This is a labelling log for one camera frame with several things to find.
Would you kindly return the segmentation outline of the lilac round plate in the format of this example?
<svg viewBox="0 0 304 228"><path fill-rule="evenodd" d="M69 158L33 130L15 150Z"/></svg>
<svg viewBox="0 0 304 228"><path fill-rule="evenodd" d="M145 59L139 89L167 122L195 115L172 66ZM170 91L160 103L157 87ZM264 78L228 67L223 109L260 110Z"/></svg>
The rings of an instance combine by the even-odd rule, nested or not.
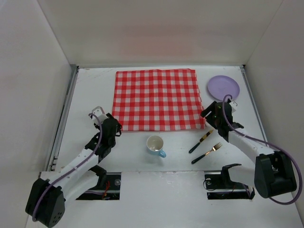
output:
<svg viewBox="0 0 304 228"><path fill-rule="evenodd" d="M212 97L222 101L226 95L237 98L240 93L238 83L228 76L214 76L207 83L207 89Z"/></svg>

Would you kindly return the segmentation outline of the white mug blue outside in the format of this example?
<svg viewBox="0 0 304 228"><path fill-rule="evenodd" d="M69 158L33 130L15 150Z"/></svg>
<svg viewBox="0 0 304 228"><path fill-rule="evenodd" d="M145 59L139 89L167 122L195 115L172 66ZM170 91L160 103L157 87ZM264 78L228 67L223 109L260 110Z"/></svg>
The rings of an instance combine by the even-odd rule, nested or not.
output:
<svg viewBox="0 0 304 228"><path fill-rule="evenodd" d="M166 153L163 150L163 139L157 135L152 135L147 139L146 146L151 155L166 158Z"/></svg>

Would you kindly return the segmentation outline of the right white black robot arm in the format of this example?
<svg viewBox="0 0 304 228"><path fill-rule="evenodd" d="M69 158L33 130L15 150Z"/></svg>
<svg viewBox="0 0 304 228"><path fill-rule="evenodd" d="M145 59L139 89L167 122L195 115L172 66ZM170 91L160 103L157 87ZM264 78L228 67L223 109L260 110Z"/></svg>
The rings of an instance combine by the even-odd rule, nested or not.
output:
<svg viewBox="0 0 304 228"><path fill-rule="evenodd" d="M303 181L295 160L283 149L249 136L241 124L234 122L230 102L214 101L201 112L207 123L218 131L226 142L241 150L254 164L248 168L235 163L222 167L225 186L234 183L254 187L263 198L297 191L295 202L302 193Z"/></svg>

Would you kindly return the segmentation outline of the red white checkered cloth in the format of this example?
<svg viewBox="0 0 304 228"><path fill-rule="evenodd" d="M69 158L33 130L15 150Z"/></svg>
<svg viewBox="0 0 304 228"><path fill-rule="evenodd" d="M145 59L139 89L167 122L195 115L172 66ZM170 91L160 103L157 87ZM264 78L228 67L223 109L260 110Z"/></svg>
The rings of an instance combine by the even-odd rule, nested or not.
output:
<svg viewBox="0 0 304 228"><path fill-rule="evenodd" d="M112 115L125 132L204 129L196 71L118 71Z"/></svg>

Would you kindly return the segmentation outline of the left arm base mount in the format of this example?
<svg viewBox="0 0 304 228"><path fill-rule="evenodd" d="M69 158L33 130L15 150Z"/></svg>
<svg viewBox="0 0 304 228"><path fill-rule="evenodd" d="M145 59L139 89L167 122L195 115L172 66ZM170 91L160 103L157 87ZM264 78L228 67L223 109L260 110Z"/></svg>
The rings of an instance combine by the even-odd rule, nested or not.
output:
<svg viewBox="0 0 304 228"><path fill-rule="evenodd" d="M107 173L106 177L99 180L95 187L87 190L76 200L119 200L121 176L120 172Z"/></svg>

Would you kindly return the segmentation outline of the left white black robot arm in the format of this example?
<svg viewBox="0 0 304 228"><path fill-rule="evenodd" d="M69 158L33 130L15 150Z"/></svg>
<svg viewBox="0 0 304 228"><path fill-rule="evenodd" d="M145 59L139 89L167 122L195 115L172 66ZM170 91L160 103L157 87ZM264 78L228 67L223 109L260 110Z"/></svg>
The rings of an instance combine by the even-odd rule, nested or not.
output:
<svg viewBox="0 0 304 228"><path fill-rule="evenodd" d="M33 183L25 208L33 222L54 227L62 219L68 203L104 183L106 170L99 163L116 145L122 126L110 113L92 112L89 116L95 120L99 132L60 172Z"/></svg>

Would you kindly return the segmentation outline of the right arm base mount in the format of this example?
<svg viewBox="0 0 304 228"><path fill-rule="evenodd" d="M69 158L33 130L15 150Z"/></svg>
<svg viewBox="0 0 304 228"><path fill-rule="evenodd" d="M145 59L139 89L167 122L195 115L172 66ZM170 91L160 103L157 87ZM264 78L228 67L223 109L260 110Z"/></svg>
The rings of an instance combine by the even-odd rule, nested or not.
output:
<svg viewBox="0 0 304 228"><path fill-rule="evenodd" d="M224 180L220 171L204 172L203 187L209 200L252 200L256 195L252 187Z"/></svg>

